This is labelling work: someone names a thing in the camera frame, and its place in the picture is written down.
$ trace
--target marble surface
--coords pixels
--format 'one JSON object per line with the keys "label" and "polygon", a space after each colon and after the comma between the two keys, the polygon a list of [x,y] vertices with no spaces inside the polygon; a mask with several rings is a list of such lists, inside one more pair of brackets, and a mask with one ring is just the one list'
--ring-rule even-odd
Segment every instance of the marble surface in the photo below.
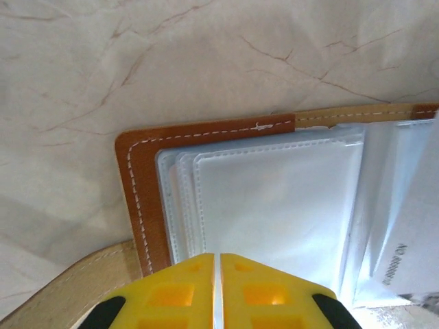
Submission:
{"label": "marble surface", "polygon": [[0,1],[0,317],[130,237],[126,129],[439,100],[437,0]]}

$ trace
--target beige leather strap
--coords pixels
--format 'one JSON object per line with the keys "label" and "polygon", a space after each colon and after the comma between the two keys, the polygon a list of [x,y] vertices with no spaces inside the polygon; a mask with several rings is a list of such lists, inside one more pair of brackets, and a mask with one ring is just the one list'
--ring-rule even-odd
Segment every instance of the beige leather strap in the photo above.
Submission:
{"label": "beige leather strap", "polygon": [[[118,243],[72,265],[0,322],[0,329],[70,329],[109,291],[140,278],[132,241]],[[364,329],[435,329],[439,318],[417,306],[354,310]]]}
{"label": "beige leather strap", "polygon": [[107,247],[69,267],[0,322],[0,328],[70,328],[108,292],[140,277],[132,241]]}

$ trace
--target white marble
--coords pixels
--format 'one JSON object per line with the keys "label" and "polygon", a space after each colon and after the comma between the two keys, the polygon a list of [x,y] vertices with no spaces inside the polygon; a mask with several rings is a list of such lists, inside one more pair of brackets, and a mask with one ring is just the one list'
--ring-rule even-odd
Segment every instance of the white marble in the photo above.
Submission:
{"label": "white marble", "polygon": [[127,239],[134,127],[439,100],[437,0],[0,1],[0,314]]}

